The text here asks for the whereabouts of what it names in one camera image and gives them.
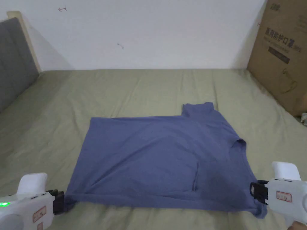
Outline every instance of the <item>cardboard box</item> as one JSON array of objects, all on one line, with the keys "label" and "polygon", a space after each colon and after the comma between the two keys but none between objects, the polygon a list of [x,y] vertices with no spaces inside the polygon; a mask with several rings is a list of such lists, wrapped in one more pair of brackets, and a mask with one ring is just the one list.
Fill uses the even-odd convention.
[{"label": "cardboard box", "polygon": [[247,69],[290,114],[307,111],[307,0],[268,0]]}]

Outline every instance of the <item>red label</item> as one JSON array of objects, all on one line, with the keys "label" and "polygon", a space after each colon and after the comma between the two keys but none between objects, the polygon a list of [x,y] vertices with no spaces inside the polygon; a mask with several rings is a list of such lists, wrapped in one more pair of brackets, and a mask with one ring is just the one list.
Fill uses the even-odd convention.
[{"label": "red label", "polygon": [[284,192],[276,192],[276,198],[282,201],[292,202],[292,195],[290,193],[284,193]]},{"label": "red label", "polygon": [[39,224],[37,225],[37,230],[44,230],[44,228],[43,228],[43,222],[41,222],[41,223],[39,223]]},{"label": "red label", "polygon": [[33,223],[38,221],[45,214],[46,214],[46,206],[42,207],[40,210],[38,210],[36,213],[33,214]]}]

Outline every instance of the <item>human hand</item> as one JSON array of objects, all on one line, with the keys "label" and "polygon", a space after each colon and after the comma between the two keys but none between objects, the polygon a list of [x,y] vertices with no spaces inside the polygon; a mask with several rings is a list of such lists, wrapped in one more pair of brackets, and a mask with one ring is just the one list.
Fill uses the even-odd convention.
[{"label": "human hand", "polygon": [[307,230],[307,226],[300,222],[294,221],[292,226],[288,230]]}]

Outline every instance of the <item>green indicator light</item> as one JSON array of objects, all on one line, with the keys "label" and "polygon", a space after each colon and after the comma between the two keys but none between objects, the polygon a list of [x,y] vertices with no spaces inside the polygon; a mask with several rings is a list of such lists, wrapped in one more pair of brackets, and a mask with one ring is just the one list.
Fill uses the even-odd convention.
[{"label": "green indicator light", "polygon": [[6,206],[9,206],[9,205],[10,205],[9,202],[0,203],[0,207],[6,207]]}]

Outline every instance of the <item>white wall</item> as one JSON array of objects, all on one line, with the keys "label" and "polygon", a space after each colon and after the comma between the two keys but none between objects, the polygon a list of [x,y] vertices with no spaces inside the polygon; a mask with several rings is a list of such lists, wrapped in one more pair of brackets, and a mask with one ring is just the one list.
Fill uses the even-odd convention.
[{"label": "white wall", "polygon": [[264,1],[0,0],[0,20],[21,11],[42,70],[245,68]]}]

